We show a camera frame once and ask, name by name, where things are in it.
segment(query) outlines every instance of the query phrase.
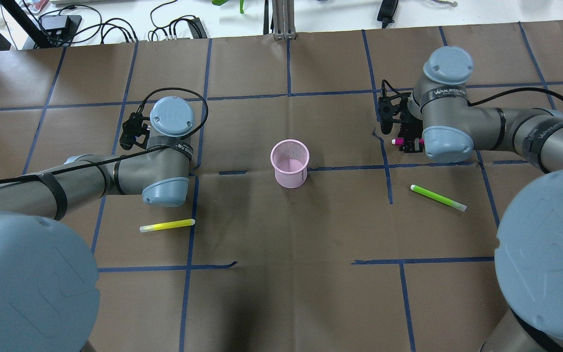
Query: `white surface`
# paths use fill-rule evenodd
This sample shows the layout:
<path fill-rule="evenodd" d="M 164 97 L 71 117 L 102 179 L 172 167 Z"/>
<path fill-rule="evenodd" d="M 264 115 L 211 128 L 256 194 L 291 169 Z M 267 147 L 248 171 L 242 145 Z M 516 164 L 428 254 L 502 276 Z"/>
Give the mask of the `white surface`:
<path fill-rule="evenodd" d="M 138 38 L 145 40 L 153 28 L 149 12 L 163 0 L 107 0 L 85 2 L 96 7 L 103 19 L 121 17 L 131 22 Z M 295 27 L 297 32 L 350 31 L 380 28 L 375 19 L 382 0 L 295 0 Z M 157 24 L 185 14 L 200 17 L 212 38 L 228 36 L 254 36 L 262 34 L 264 0 L 244 0 L 244 14 L 239 13 L 238 0 L 230 0 L 221 7 L 211 0 L 179 0 L 163 6 L 154 13 Z M 65 5 L 48 5 L 44 11 Z M 83 16 L 81 27 L 98 23 L 98 16 L 87 9 L 66 11 Z M 22 46 L 26 35 L 6 13 L 13 37 Z M 485 24 L 505 22 L 538 22 L 563 20 L 563 0 L 459 0 L 458 7 L 437 4 L 431 0 L 399 0 L 395 22 L 389 27 L 450 26 L 459 24 Z M 179 24 L 178 34 L 190 37 L 185 23 Z M 80 34 L 77 40 L 86 38 Z M 99 44 L 100 38 L 83 44 Z M 123 42 L 123 35 L 111 31 L 107 43 Z"/>

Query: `pink cup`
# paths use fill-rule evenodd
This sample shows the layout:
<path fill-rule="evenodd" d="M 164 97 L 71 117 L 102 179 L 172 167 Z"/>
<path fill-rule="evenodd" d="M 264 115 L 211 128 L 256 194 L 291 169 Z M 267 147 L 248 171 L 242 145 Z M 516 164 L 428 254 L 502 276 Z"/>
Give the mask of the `pink cup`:
<path fill-rule="evenodd" d="M 271 163 L 279 185 L 294 189 L 308 178 L 310 152 L 298 140 L 287 139 L 277 143 L 271 151 Z"/>

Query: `metal bracket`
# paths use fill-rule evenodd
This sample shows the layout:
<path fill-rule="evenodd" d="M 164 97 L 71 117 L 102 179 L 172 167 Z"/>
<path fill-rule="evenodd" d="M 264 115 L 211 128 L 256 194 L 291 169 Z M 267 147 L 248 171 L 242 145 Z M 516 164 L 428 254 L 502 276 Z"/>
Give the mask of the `metal bracket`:
<path fill-rule="evenodd" d="M 295 0 L 273 0 L 273 38 L 288 40 L 297 37 L 295 32 Z"/>

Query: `metal post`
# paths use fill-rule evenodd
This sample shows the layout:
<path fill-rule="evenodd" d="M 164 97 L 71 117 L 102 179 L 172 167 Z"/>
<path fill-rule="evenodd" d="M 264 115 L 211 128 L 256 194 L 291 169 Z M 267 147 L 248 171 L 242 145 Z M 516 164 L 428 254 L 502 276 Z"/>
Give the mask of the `metal post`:
<path fill-rule="evenodd" d="M 273 0 L 273 38 L 288 40 L 297 37 L 295 32 L 295 0 Z"/>
<path fill-rule="evenodd" d="M 15 0 L 0 0 L 0 4 L 23 28 L 38 47 L 54 47 L 49 38 L 27 17 Z"/>

